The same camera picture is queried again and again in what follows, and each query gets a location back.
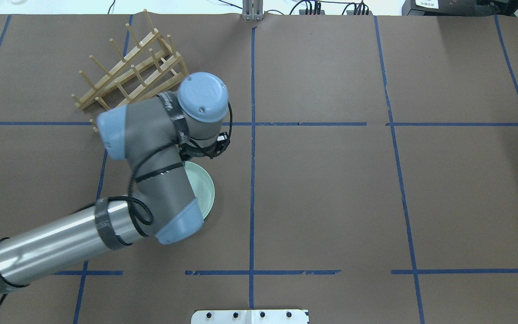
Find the robotic arm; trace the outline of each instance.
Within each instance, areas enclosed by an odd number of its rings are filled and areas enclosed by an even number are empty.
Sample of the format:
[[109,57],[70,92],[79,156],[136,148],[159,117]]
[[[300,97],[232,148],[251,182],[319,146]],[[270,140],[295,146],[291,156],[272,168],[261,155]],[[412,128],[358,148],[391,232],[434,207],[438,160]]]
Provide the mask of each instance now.
[[0,240],[0,294],[110,250],[154,235],[178,242],[203,226],[183,162],[227,148],[219,133],[230,112],[228,90],[213,74],[188,76],[179,90],[99,115],[101,139],[114,160],[133,170],[126,196],[95,203],[47,225]]

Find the black device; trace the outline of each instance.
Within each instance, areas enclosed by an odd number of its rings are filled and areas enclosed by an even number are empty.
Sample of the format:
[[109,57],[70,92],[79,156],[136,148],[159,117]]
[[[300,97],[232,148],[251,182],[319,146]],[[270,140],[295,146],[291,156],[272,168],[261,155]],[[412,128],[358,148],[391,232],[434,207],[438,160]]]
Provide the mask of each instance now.
[[403,16],[514,16],[518,0],[405,0]]

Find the light blue joint cover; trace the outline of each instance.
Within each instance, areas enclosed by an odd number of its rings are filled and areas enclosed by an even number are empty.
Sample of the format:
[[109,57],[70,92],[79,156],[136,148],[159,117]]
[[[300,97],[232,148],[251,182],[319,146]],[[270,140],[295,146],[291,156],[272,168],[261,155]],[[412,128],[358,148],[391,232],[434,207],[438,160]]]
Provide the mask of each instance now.
[[127,105],[122,105],[103,113],[97,117],[97,129],[113,160],[125,158],[125,116]]
[[161,244],[171,244],[195,234],[202,226],[203,214],[199,209],[197,198],[195,198],[157,232],[155,237]]
[[228,112],[229,93],[220,78],[207,72],[190,74],[181,82],[177,99],[187,115],[203,123],[222,121]]

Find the wooden peg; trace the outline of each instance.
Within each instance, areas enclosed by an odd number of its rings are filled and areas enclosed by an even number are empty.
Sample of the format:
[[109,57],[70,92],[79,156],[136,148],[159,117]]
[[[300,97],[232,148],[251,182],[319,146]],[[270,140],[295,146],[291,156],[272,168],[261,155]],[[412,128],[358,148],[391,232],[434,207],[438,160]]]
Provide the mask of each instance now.
[[81,100],[79,100],[79,98],[77,98],[76,94],[72,94],[71,97],[76,101],[76,103],[78,103],[79,105],[82,105],[83,103],[81,102]]
[[157,68],[157,70],[159,72],[163,72],[163,70],[161,70],[161,65],[159,65],[159,62],[158,62],[159,60],[155,56],[155,53],[153,53],[153,49],[149,49],[149,54],[152,55],[153,63],[155,64],[155,67]]
[[94,57],[93,55],[89,55],[89,58],[93,60],[93,62],[95,62],[95,64],[97,64],[101,70],[103,70],[103,72],[105,72],[105,74],[107,74],[108,76],[111,76],[111,73],[109,72],[109,70],[107,70],[107,68],[105,68],[105,66],[103,66],[103,64],[99,63],[99,61],[97,60],[96,57]]
[[127,94],[127,91],[125,91],[125,89],[123,89],[123,86],[121,85],[121,83],[119,83],[119,81],[115,81],[115,85],[119,88],[119,91],[121,91],[121,93],[125,96],[125,99],[131,101],[129,94]]
[[85,79],[85,81],[87,81],[87,83],[89,84],[89,86],[97,91],[97,87],[95,86],[95,84],[93,84],[93,82],[91,82],[91,80],[89,79],[89,77],[87,76],[87,74],[85,74],[82,70],[80,70],[80,74],[81,76]]
[[135,41],[135,44],[137,45],[137,47],[142,47],[142,45],[138,41],[137,37],[135,37],[135,33],[133,32],[133,29],[131,29],[131,25],[129,25],[129,23],[127,23],[127,24],[125,24],[125,26],[127,27],[127,31],[129,31],[129,35],[131,35],[131,37],[133,37],[133,41]]
[[181,57],[180,60],[181,61],[179,61],[179,66],[181,66],[181,72],[183,72],[183,75],[187,77],[189,75],[189,69],[187,68],[187,64],[185,64],[185,60],[183,59],[183,57]]
[[105,103],[105,101],[103,100],[103,98],[101,97],[95,97],[95,101],[99,102],[103,108],[107,109],[107,110],[110,110],[111,108],[109,108],[109,106]]
[[147,86],[147,84],[145,83],[145,81],[143,80],[143,78],[141,77],[141,74],[139,73],[139,71],[137,70],[137,68],[135,67],[135,65],[131,64],[131,68],[133,70],[133,72],[135,72],[135,76],[137,76],[137,79],[139,80],[139,82],[141,82],[141,84],[143,86]]
[[151,22],[151,18],[149,17],[149,12],[147,12],[147,9],[143,9],[143,13],[145,14],[145,18],[147,20],[147,23],[149,24],[149,27],[151,27],[153,35],[154,35],[156,33],[156,31],[153,28],[153,24]]
[[171,39],[171,35],[167,35],[167,39],[169,39],[169,45],[171,46],[171,54],[173,57],[177,57],[177,51],[175,51],[175,45],[173,45],[173,39]]
[[97,127],[97,123],[95,123],[95,121],[93,119],[89,119],[89,122],[91,123],[91,125],[93,126],[93,131],[95,133],[99,133],[99,128]]
[[113,47],[115,47],[115,51],[117,51],[117,54],[119,55],[119,58],[121,58],[121,61],[123,63],[127,62],[127,60],[125,60],[125,57],[123,56],[123,53],[121,53],[121,50],[119,50],[119,47],[117,47],[117,44],[115,44],[115,41],[112,38],[110,38],[109,41],[111,42]]

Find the metal bracket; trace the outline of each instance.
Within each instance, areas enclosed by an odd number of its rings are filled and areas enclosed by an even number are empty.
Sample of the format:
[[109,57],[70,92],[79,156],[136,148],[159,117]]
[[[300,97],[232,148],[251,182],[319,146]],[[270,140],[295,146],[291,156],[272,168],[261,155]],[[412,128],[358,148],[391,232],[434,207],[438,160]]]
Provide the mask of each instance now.
[[263,20],[263,0],[243,0],[243,20]]
[[196,311],[191,324],[308,324],[308,310]]

